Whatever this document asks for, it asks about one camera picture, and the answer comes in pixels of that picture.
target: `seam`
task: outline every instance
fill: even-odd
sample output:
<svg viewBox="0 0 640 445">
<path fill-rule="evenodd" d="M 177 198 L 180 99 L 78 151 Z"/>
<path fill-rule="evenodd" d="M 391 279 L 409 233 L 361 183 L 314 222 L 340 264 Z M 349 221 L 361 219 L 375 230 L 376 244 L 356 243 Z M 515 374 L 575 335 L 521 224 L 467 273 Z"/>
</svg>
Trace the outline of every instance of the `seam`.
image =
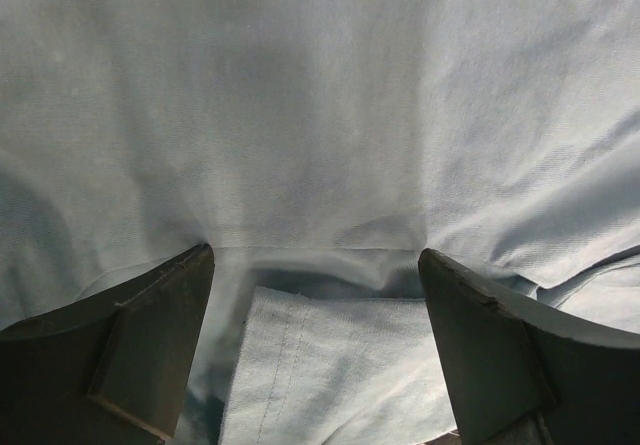
<svg viewBox="0 0 640 445">
<path fill-rule="evenodd" d="M 284 409 L 284 405 L 287 401 L 287 395 L 289 394 L 289 388 L 291 388 L 291 380 L 293 379 L 293 372 L 296 369 L 296 364 L 298 363 L 298 354 L 300 353 L 300 347 L 302 345 L 302 336 L 304 335 L 304 328 L 306 326 L 307 323 L 307 317 L 309 316 L 309 311 L 311 310 L 311 307 L 309 307 L 307 305 L 307 311 L 304 314 L 304 318 L 302 319 L 302 327 L 300 329 L 300 336 L 298 337 L 298 346 L 296 347 L 296 354 L 295 357 L 293 359 L 293 365 L 291 366 L 291 373 L 289 374 L 289 381 L 287 382 L 287 388 L 285 388 L 284 390 L 284 397 L 282 398 L 282 405 L 280 406 L 280 410 L 278 410 L 278 415 L 276 415 L 276 421 L 274 422 L 273 426 L 275 427 L 278 423 L 278 420 L 280 419 L 280 414 L 282 413 L 282 410 Z"/>
<path fill-rule="evenodd" d="M 264 427 L 264 422 L 267 418 L 267 413 L 269 412 L 269 408 L 271 407 L 273 393 L 276 389 L 276 381 L 278 380 L 278 372 L 280 371 L 280 363 L 282 362 L 282 352 L 284 351 L 284 344 L 287 341 L 287 333 L 289 332 L 289 326 L 291 325 L 291 309 L 293 308 L 293 303 L 289 305 L 287 309 L 287 323 L 284 326 L 284 334 L 282 336 L 282 343 L 280 344 L 280 352 L 278 353 L 278 363 L 276 364 L 276 371 L 273 375 L 273 383 L 271 384 L 271 391 L 269 392 L 269 398 L 267 398 L 267 406 L 264 410 L 264 415 L 262 415 L 262 421 L 260 422 L 260 428 L 258 429 L 258 441 L 256 444 L 260 443 L 262 439 L 262 428 Z"/>
</svg>

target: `stitching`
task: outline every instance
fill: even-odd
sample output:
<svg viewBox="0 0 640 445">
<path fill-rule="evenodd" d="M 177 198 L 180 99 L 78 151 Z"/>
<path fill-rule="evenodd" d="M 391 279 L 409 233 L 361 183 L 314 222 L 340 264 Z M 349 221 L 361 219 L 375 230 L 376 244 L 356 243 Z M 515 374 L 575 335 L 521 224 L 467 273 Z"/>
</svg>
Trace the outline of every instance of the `stitching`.
<svg viewBox="0 0 640 445">
<path fill-rule="evenodd" d="M 282 362 L 282 352 L 284 350 L 284 344 L 287 341 L 287 332 L 289 331 L 289 325 L 291 324 L 291 308 L 293 308 L 293 303 L 289 304 L 289 308 L 287 309 L 287 324 L 284 327 L 282 344 L 280 345 L 280 352 L 278 353 L 278 363 L 276 364 L 276 373 L 273 376 L 271 391 L 269 392 L 269 398 L 267 399 L 267 407 L 264 410 L 264 415 L 262 416 L 262 422 L 260 422 L 260 428 L 258 429 L 258 441 L 256 442 L 256 444 L 260 443 L 260 440 L 262 439 L 262 428 L 264 427 L 264 422 L 265 422 L 265 419 L 267 418 L 267 413 L 269 412 L 269 408 L 273 403 L 272 402 L 273 393 L 275 392 L 275 389 L 276 389 L 276 381 L 278 379 L 278 372 L 280 371 L 280 362 Z"/>
<path fill-rule="evenodd" d="M 307 323 L 307 316 L 309 315 L 310 310 L 311 310 L 311 307 L 307 305 L 307 311 L 305 312 L 304 318 L 302 319 L 302 328 L 300 329 L 300 336 L 298 337 L 298 347 L 296 348 L 296 355 L 295 355 L 295 358 L 293 359 L 293 365 L 291 366 L 291 373 L 289 374 L 289 382 L 287 382 L 287 388 L 285 389 L 284 397 L 282 398 L 282 405 L 280 406 L 280 410 L 278 411 L 278 415 L 276 416 L 276 421 L 273 424 L 274 427 L 278 423 L 278 420 L 280 419 L 280 414 L 284 409 L 284 404 L 287 401 L 287 395 L 289 394 L 289 388 L 291 387 L 291 380 L 293 379 L 293 372 L 296 369 L 296 363 L 298 363 L 298 354 L 300 353 L 300 346 L 302 345 L 302 336 L 304 335 L 304 327 Z"/>
</svg>

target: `garment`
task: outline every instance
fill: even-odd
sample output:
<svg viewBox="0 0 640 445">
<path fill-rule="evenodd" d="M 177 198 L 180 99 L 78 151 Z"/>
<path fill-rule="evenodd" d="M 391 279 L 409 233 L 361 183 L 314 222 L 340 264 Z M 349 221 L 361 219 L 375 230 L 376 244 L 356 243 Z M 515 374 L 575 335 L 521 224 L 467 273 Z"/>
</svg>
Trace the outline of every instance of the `garment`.
<svg viewBox="0 0 640 445">
<path fill-rule="evenodd" d="M 425 246 L 525 293 L 580 281 L 640 245 L 638 5 L 0 0 L 0 327 L 211 243 L 197 415 L 257 285 L 416 299 Z M 635 276 L 563 306 L 635 327 Z"/>
</svg>

